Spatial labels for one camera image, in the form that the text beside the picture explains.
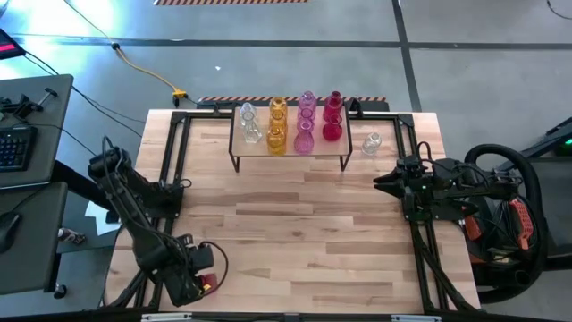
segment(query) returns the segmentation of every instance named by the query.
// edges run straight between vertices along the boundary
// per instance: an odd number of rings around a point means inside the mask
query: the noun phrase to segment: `hazard tape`
[[[270,101],[273,97],[201,97],[199,101],[209,102],[225,102],[225,101],[246,101],[246,102],[265,102]],[[324,102],[327,97],[317,97],[317,100]],[[357,99],[360,102],[385,102],[385,97],[343,97],[344,100]],[[300,97],[284,97],[289,102],[296,102]]]
[[[309,0],[155,0],[154,5],[304,4]]]

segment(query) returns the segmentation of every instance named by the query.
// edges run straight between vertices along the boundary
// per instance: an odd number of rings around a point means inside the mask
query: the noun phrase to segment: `white paper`
[[[97,236],[101,236],[104,233],[116,231],[121,226],[121,224],[106,223],[105,217],[107,216],[107,209],[101,208],[91,201],[88,203],[86,216],[94,217],[96,219]]]

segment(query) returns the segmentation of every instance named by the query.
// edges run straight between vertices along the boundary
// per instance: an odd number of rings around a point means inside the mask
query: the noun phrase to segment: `black keyboard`
[[[0,128],[0,173],[28,169],[37,133],[29,125]]]

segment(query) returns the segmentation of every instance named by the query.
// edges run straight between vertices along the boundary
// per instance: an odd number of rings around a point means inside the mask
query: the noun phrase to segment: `gray floor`
[[[73,1],[111,37],[213,40],[398,41],[391,0],[310,0],[308,4],[154,7],[152,0]],[[572,21],[543,0],[401,0],[409,41],[569,43]],[[552,0],[572,15],[572,2]],[[62,1],[12,0],[0,18],[10,33],[101,37]],[[50,37],[24,45],[105,106],[144,120],[171,108],[170,89],[122,63],[109,47],[62,46]],[[398,48],[124,47],[137,64],[160,72],[193,97],[297,95],[332,89],[386,96],[392,111],[411,111]],[[421,106],[439,116],[445,148],[462,158],[479,143],[525,148],[570,116],[572,51],[411,50]],[[23,58],[0,62],[0,79],[42,75]],[[142,125],[131,123],[137,131]],[[92,149],[102,135],[136,156],[139,138],[115,126],[77,95],[65,128]],[[63,135],[58,158],[85,174],[89,154]],[[494,160],[485,160],[494,165]],[[0,315],[93,309],[109,250],[63,256],[62,301],[28,292],[0,297]],[[83,267],[72,272],[72,264]],[[572,320],[569,272],[544,274],[525,294],[486,306],[490,312]]]

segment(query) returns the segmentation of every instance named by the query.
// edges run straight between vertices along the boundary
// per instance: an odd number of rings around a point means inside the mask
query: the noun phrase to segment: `yellow connector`
[[[184,90],[176,89],[176,90],[172,93],[172,95],[173,95],[174,97],[183,98],[183,97],[186,97],[186,96],[187,96],[187,92],[184,91]]]

